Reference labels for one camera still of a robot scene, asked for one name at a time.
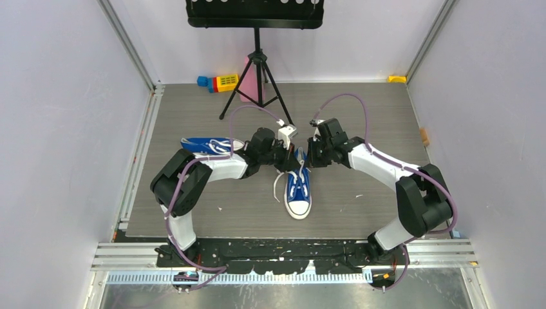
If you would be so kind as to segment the blue sneaker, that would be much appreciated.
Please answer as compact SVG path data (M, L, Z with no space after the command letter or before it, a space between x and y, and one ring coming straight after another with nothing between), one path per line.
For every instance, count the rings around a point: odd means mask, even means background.
M244 147L241 140L220 137L188 137L181 138L181 147L192 153L206 155L229 155L231 151L237 151Z
M276 194L276 187L283 176L287 176L283 201L288 214L296 219L305 219L312 208L312 195L310 188L309 168L305 167L307 154L302 147L299 147L294 153L300 167L292 171L280 172L273 182L273 197L277 202L280 199Z

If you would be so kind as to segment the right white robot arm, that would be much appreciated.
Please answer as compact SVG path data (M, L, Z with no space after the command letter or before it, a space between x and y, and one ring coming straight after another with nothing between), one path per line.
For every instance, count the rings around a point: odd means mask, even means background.
M341 164L375 178L396 195L395 219L367 238L366 251L374 263L384 264L397 247L455 218L453 200L437 166L408 164L361 137L349 138L336 118L311 120L310 125L315 133L308 139L308 166Z

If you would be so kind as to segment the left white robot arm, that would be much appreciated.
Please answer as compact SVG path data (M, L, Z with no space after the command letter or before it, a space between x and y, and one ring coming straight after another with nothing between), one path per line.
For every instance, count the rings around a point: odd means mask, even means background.
M224 155L204 155L179 149L153 178L150 190L164 210L167 237L176 245L173 258L181 266L191 266L198 256L193 245L196 234L191 211L209 182L245 179L263 165L278 171L299 167L291 138L297 129L292 124L273 132L261 127L241 149Z

